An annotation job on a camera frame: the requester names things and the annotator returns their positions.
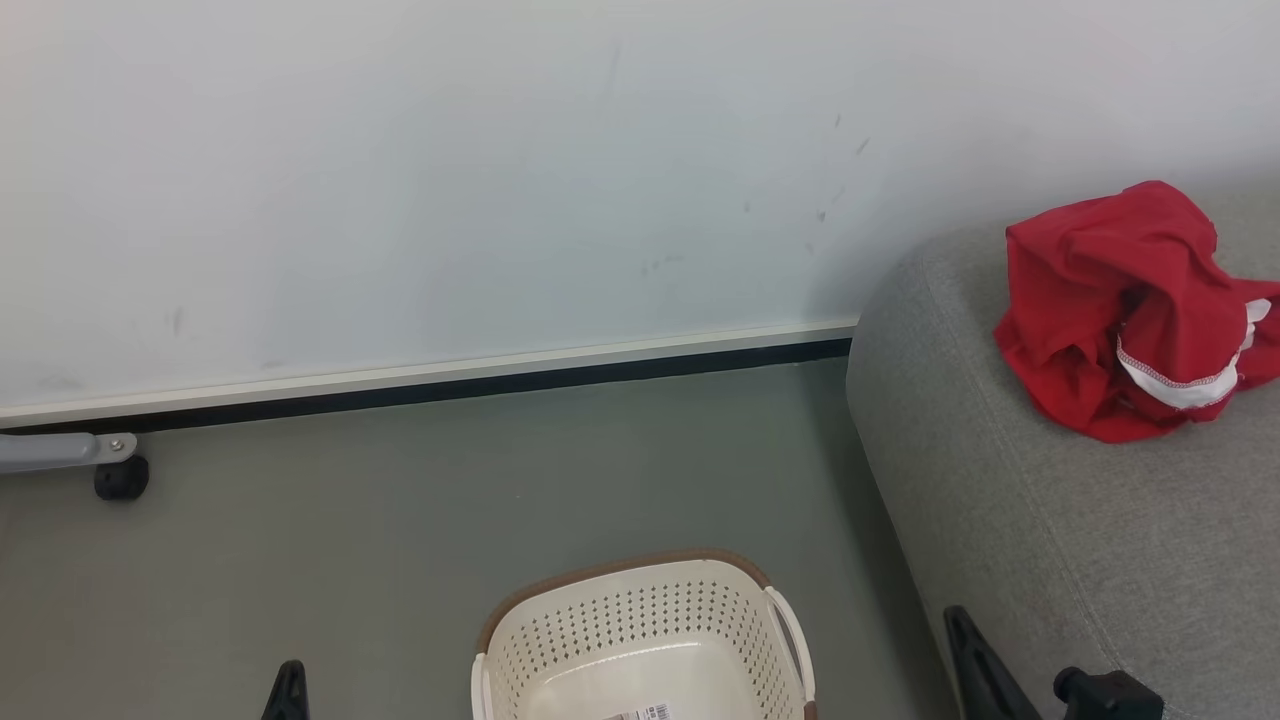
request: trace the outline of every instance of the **sofa cushion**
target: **sofa cushion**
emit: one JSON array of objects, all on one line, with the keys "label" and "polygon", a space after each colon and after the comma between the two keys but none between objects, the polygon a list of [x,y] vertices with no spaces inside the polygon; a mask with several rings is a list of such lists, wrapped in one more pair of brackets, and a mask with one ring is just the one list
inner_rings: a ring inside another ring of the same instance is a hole
[{"label": "sofa cushion", "polygon": [[[1197,201],[1224,269],[1280,279],[1280,184]],[[1274,716],[1280,383],[1152,441],[1055,425],[991,337],[1006,224],[914,251],[850,356],[850,406],[934,638],[945,650],[942,610],[964,605],[1046,717],[1066,665],[1129,671],[1169,717]]]}]

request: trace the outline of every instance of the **basket handle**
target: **basket handle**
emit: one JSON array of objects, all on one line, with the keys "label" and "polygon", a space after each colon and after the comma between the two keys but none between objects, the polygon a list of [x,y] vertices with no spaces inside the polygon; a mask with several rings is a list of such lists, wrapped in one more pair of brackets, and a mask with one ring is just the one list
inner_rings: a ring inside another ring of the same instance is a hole
[{"label": "basket handle", "polygon": [[796,670],[800,673],[800,687],[804,688],[804,700],[805,702],[813,702],[818,688],[813,680],[813,659],[809,657],[809,643],[804,639],[800,620],[796,618],[795,611],[791,610],[791,603],[787,602],[787,598],[773,589],[773,585],[764,588],[764,594],[769,598],[769,603],[777,611],[778,618],[782,619],[782,624],[786,625],[786,635],[792,644],[790,650],[794,651],[795,659],[800,664]]},{"label": "basket handle", "polygon": [[471,717],[489,720],[493,717],[493,696],[489,691],[489,673],[484,669],[484,653],[471,664]]}]

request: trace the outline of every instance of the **red cloth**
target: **red cloth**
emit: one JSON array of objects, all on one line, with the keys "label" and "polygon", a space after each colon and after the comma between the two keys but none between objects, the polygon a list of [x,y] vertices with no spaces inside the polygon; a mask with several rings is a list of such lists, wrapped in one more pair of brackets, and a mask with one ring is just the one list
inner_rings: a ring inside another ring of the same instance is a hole
[{"label": "red cloth", "polygon": [[[1280,283],[1224,273],[1213,224],[1169,184],[1050,210],[1006,237],[1011,306],[996,343],[1052,420],[1103,442],[1156,437],[1212,420],[1235,389],[1280,375]],[[1258,299],[1275,310],[1242,350],[1245,302]],[[1175,393],[1187,392],[1178,383],[1194,391],[1225,373],[1239,379],[1221,400],[1179,410],[1140,389],[1135,368]]]}]

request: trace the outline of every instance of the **white plastic basket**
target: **white plastic basket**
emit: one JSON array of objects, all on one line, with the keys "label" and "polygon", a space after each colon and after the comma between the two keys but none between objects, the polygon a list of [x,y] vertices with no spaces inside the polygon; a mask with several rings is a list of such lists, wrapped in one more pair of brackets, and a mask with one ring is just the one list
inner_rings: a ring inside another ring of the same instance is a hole
[{"label": "white plastic basket", "polygon": [[750,561],[695,550],[545,580],[489,618],[475,720],[814,720],[791,606]]}]

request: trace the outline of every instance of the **barcode label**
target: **barcode label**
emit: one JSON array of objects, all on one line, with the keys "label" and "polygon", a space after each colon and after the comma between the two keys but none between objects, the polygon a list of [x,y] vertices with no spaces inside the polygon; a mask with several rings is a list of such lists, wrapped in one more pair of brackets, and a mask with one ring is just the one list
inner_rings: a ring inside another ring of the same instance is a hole
[{"label": "barcode label", "polygon": [[662,705],[650,705],[644,710],[605,717],[604,720],[672,720],[672,715],[671,708],[667,707],[667,703],[664,702]]}]

